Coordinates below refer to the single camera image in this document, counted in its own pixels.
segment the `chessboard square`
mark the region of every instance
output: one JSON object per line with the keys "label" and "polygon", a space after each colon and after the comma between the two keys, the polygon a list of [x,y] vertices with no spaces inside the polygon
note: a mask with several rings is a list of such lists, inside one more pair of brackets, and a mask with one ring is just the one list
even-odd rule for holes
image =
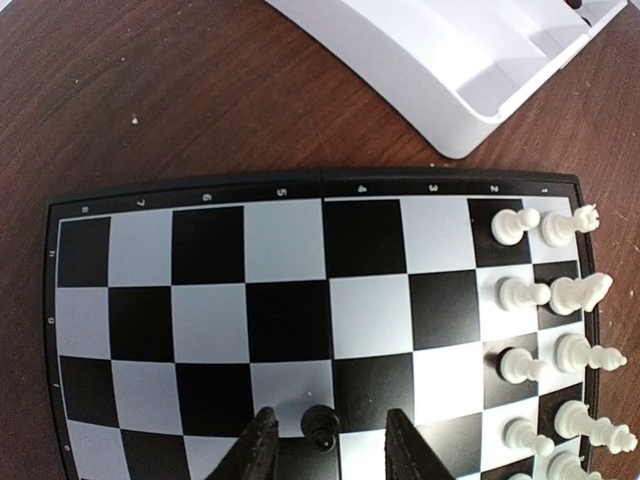
{"label": "chessboard square", "polygon": [[413,350],[407,275],[334,279],[330,291],[335,358]]}
{"label": "chessboard square", "polygon": [[528,448],[510,448],[504,442],[507,427],[516,419],[538,423],[538,398],[490,408],[482,414],[482,470],[517,462],[532,455]]}
{"label": "chessboard square", "polygon": [[513,462],[508,465],[504,465],[502,467],[494,468],[493,470],[488,470],[486,472],[482,472],[482,476],[478,477],[478,480],[507,480],[511,479],[514,475],[518,473],[524,473],[525,475],[533,475],[533,464],[537,461],[537,459],[533,456],[525,458],[524,460],[520,460],[518,462]]}
{"label": "chessboard square", "polygon": [[409,273],[473,270],[469,206],[463,197],[400,200]]}
{"label": "chessboard square", "polygon": [[454,477],[480,472],[482,413],[416,428]]}
{"label": "chessboard square", "polygon": [[191,480],[183,437],[122,430],[132,479]]}
{"label": "chessboard square", "polygon": [[583,400],[582,383],[541,395],[539,398],[538,433],[546,435],[556,445],[567,441],[556,432],[554,422],[560,407],[570,400]]}
{"label": "chessboard square", "polygon": [[109,286],[171,285],[170,210],[111,218]]}
{"label": "chessboard square", "polygon": [[331,360],[251,365],[253,408],[276,411],[280,438],[302,437],[300,420],[314,405],[333,408]]}
{"label": "chessboard square", "polygon": [[80,478],[129,480],[119,429],[68,421],[67,430]]}
{"label": "chessboard square", "polygon": [[575,455],[576,457],[580,457],[581,456],[581,454],[580,454],[580,441],[581,441],[581,437],[573,438],[571,440],[568,440],[568,441],[564,442],[561,445],[557,445],[555,450],[553,451],[553,453],[551,455],[549,455],[548,457],[537,456],[535,464],[533,466],[533,475],[532,475],[532,477],[535,478],[535,479],[538,479],[538,478],[547,479],[547,478],[549,478],[547,476],[548,472],[549,472],[549,464],[551,463],[551,461],[554,458],[556,458],[561,453],[570,453],[572,455]]}
{"label": "chessboard square", "polygon": [[508,278],[533,283],[531,265],[479,268],[476,270],[482,340],[492,341],[516,337],[538,330],[538,315],[534,305],[507,311],[499,300],[500,287]]}
{"label": "chessboard square", "polygon": [[326,280],[247,284],[252,362],[331,358]]}
{"label": "chessboard square", "polygon": [[248,364],[177,364],[185,435],[239,437],[253,420]]}
{"label": "chessboard square", "polygon": [[[536,283],[546,283],[549,286],[560,277],[568,277],[572,280],[579,278],[579,272],[578,262],[574,260],[533,266]],[[538,328],[540,330],[581,321],[582,312],[580,310],[573,312],[571,315],[559,315],[551,310],[549,304],[538,306]]]}
{"label": "chessboard square", "polygon": [[173,363],[113,361],[120,428],[182,435]]}
{"label": "chessboard square", "polygon": [[553,373],[545,375],[540,379],[538,388],[540,394],[546,394],[561,390],[565,387],[583,383],[585,381],[585,369],[580,368],[575,373],[561,371],[556,362],[556,348],[558,342],[565,335],[584,335],[584,322],[576,322],[566,326],[548,328],[538,332],[538,347],[540,350],[540,360],[551,365]]}
{"label": "chessboard square", "polygon": [[249,204],[245,238],[247,282],[326,278],[321,200]]}
{"label": "chessboard square", "polygon": [[192,480],[207,478],[231,450],[235,438],[184,437]]}
{"label": "chessboard square", "polygon": [[413,420],[411,354],[336,360],[335,406],[344,433],[384,428],[387,411],[401,408]]}
{"label": "chessboard square", "polygon": [[69,420],[118,427],[110,361],[60,356],[60,375]]}
{"label": "chessboard square", "polygon": [[173,287],[175,359],[179,363],[249,363],[244,284]]}
{"label": "chessboard square", "polygon": [[497,267],[499,265],[519,265],[531,263],[528,233],[516,245],[502,245],[491,232],[493,217],[504,209],[522,210],[521,200],[507,199],[470,199],[469,215],[478,267]]}
{"label": "chessboard square", "polygon": [[280,438],[276,480],[339,480],[338,448],[320,453],[306,438]]}
{"label": "chessboard square", "polygon": [[482,411],[482,344],[413,353],[416,424]]}
{"label": "chessboard square", "polygon": [[114,360],[173,361],[171,287],[109,289]]}
{"label": "chessboard square", "polygon": [[56,289],[56,343],[59,355],[109,359],[109,291]]}
{"label": "chessboard square", "polygon": [[398,200],[325,202],[330,277],[406,273]]}
{"label": "chessboard square", "polygon": [[385,430],[340,435],[341,480],[385,480]]}
{"label": "chessboard square", "polygon": [[58,287],[106,287],[110,218],[60,222]]}
{"label": "chessboard square", "polygon": [[[555,212],[568,217],[573,215],[571,203],[567,197],[524,197],[524,208],[535,208],[544,217]],[[578,244],[573,238],[568,245],[551,247],[544,241],[540,227],[529,231],[529,247],[533,263],[562,262],[565,260],[578,260]]]}
{"label": "chessboard square", "polygon": [[484,349],[484,408],[514,403],[538,395],[538,383],[525,381],[511,384],[499,373],[502,355],[510,348],[524,348],[538,358],[536,333],[486,342]]}
{"label": "chessboard square", "polygon": [[243,210],[229,207],[174,212],[174,285],[244,282]]}
{"label": "chessboard square", "polygon": [[409,285],[416,350],[480,340],[473,270],[410,275]]}

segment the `white square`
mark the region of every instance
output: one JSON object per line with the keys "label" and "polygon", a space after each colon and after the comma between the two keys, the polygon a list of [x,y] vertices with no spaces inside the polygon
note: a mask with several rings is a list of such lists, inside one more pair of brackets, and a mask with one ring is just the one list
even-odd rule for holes
{"label": "white square", "polygon": [[580,368],[575,373],[565,373],[556,363],[556,346],[560,338],[568,334],[584,335],[584,321],[547,328],[538,332],[538,354],[540,360],[551,365],[551,372],[540,379],[538,390],[540,395],[555,392],[585,381],[585,369]]}
{"label": "white square", "polygon": [[498,301],[500,284],[510,277],[533,283],[533,267],[531,265],[509,265],[476,270],[480,337],[485,342],[517,337],[538,330],[538,311],[535,305],[510,312],[501,307]]}
{"label": "white square", "polygon": [[91,480],[129,480],[120,429],[67,421],[78,476]]}
{"label": "white square", "polygon": [[178,363],[248,363],[244,284],[172,287]]}
{"label": "white square", "polygon": [[415,423],[425,425],[482,411],[482,343],[413,353]]}
{"label": "white square", "polygon": [[572,453],[573,455],[580,456],[580,440],[582,437],[576,437],[568,442],[561,443],[556,447],[551,455],[548,457],[537,456],[536,461],[533,464],[533,478],[549,478],[549,463],[558,455],[564,452]]}
{"label": "white square", "polygon": [[321,200],[251,203],[244,221],[247,282],[326,278]]}
{"label": "white square", "polygon": [[57,288],[54,321],[59,355],[111,358],[108,288]]}
{"label": "white square", "polygon": [[408,275],[331,280],[335,358],[413,350]]}
{"label": "white square", "polygon": [[385,431],[340,435],[342,480],[385,480]]}
{"label": "white square", "polygon": [[404,197],[400,205],[409,273],[475,268],[466,198]]}
{"label": "white square", "polygon": [[170,210],[111,217],[109,286],[171,285]]}
{"label": "white square", "polygon": [[173,363],[111,362],[120,428],[182,435]]}
{"label": "white square", "polygon": [[300,419],[314,405],[333,408],[330,360],[314,362],[252,363],[253,408],[273,407],[280,437],[302,437]]}
{"label": "white square", "polygon": [[200,480],[211,475],[235,441],[235,438],[184,437],[191,478]]}
{"label": "white square", "polygon": [[530,457],[527,448],[510,448],[504,443],[507,425],[517,418],[529,420],[538,428],[538,397],[485,410],[482,414],[482,471],[508,465]]}
{"label": "white square", "polygon": [[[545,215],[555,212],[560,215],[573,215],[571,204],[566,197],[524,197],[524,208],[535,208],[544,219]],[[578,260],[578,244],[575,238],[563,247],[550,247],[542,237],[542,221],[540,226],[529,231],[529,248],[533,263],[565,262]]]}

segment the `wood grain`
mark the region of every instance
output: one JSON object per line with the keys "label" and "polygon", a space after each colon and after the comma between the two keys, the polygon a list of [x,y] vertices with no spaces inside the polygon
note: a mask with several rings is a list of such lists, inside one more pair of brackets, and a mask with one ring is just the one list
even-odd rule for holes
{"label": "wood grain", "polygon": [[[640,433],[640,12],[627,8],[467,160],[447,162],[261,0],[16,0],[0,16],[0,476],[63,478],[41,332],[44,201],[188,175],[426,166],[576,173],[629,365],[601,412]],[[132,125],[132,116],[139,119]],[[640,455],[595,465],[635,479]]]}

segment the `white pawn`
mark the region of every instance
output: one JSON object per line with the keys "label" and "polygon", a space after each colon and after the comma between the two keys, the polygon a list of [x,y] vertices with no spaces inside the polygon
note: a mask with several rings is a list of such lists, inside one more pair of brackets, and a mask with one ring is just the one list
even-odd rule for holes
{"label": "white pawn", "polygon": [[548,375],[550,366],[542,360],[534,360],[524,348],[511,348],[502,355],[500,374],[509,383],[518,384],[525,380],[539,382]]}
{"label": "white pawn", "polygon": [[598,472],[585,472],[580,458],[569,452],[560,453],[549,463],[549,480],[602,480]]}
{"label": "white pawn", "polygon": [[556,447],[553,440],[538,435],[536,427],[529,420],[520,418],[512,422],[504,434],[504,443],[509,448],[528,448],[534,455],[548,457]]}
{"label": "white pawn", "polygon": [[586,205],[577,209],[572,217],[559,213],[545,215],[542,220],[542,237],[552,247],[567,245],[576,232],[592,232],[600,226],[598,210],[595,205]]}
{"label": "white pawn", "polygon": [[537,227],[540,213],[533,208],[525,208],[518,213],[513,210],[500,210],[491,220],[491,232],[502,245],[515,245],[524,236],[524,232]]}
{"label": "white pawn", "polygon": [[588,409],[587,405],[577,400],[562,405],[554,421],[558,435],[567,439],[585,435],[589,437],[591,445],[606,445],[613,454],[632,452],[636,449],[638,439],[629,432],[628,425],[615,426],[606,417],[594,420],[589,416]]}
{"label": "white pawn", "polygon": [[543,283],[529,284],[521,278],[509,278],[500,286],[498,297],[502,308],[511,311],[549,303],[551,289]]}
{"label": "white pawn", "polygon": [[584,335],[565,335],[558,341],[556,362],[563,372],[575,373],[587,366],[609,372],[627,364],[617,348],[592,347]]}
{"label": "white pawn", "polygon": [[561,277],[551,284],[549,306],[558,315],[571,315],[580,309],[591,312],[612,284],[613,278],[604,273],[594,273],[577,280]]}

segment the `black square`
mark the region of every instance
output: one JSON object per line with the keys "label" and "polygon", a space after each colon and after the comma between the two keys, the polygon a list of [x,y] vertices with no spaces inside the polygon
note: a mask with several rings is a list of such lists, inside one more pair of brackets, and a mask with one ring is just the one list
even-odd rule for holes
{"label": "black square", "polygon": [[420,425],[418,429],[451,475],[458,478],[480,471],[481,413]]}
{"label": "black square", "polygon": [[582,383],[577,383],[562,390],[542,395],[538,403],[538,434],[546,435],[560,445],[567,441],[556,432],[554,425],[560,407],[569,400],[582,401]]}
{"label": "black square", "polygon": [[252,362],[331,358],[327,281],[252,283],[246,288]]}
{"label": "black square", "polygon": [[522,382],[513,385],[499,373],[500,360],[509,348],[524,348],[533,358],[538,358],[538,334],[505,338],[484,344],[484,408],[493,408],[519,402],[538,395],[537,382]]}
{"label": "black square", "polygon": [[342,433],[385,428],[392,408],[413,420],[412,354],[337,360],[333,380]]}
{"label": "black square", "polygon": [[132,479],[191,480],[182,437],[123,430],[122,443]]}
{"label": "black square", "polygon": [[326,202],[324,242],[330,277],[407,271],[397,200]]}
{"label": "black square", "polygon": [[491,232],[493,217],[504,209],[516,212],[522,210],[521,200],[468,200],[468,202],[478,267],[531,263],[529,237],[526,232],[522,240],[512,246],[498,243]]}
{"label": "black square", "polygon": [[475,271],[409,276],[415,350],[480,340]]}
{"label": "black square", "polygon": [[338,449],[320,453],[306,438],[281,438],[276,480],[338,480]]}
{"label": "black square", "polygon": [[173,214],[172,283],[244,282],[244,209],[188,210]]}
{"label": "black square", "polygon": [[106,287],[109,281],[110,218],[60,224],[59,287]]}
{"label": "black square", "polygon": [[176,365],[185,435],[239,437],[253,420],[248,364]]}
{"label": "black square", "polygon": [[110,288],[111,358],[173,362],[171,287]]}
{"label": "black square", "polygon": [[[536,283],[551,284],[560,277],[569,277],[572,280],[579,277],[578,275],[578,262],[556,262],[556,263],[541,263],[533,266],[533,275]],[[538,328],[544,330],[545,328],[559,327],[562,325],[569,325],[571,323],[582,321],[580,316],[581,312],[573,312],[571,315],[558,315],[549,304],[538,306]]]}
{"label": "black square", "polygon": [[482,472],[480,480],[510,480],[511,477],[518,473],[525,473],[532,477],[533,462],[534,457],[528,457],[524,460],[510,463],[509,465],[503,465],[502,467]]}
{"label": "black square", "polygon": [[69,420],[118,427],[109,360],[60,356],[60,375]]}

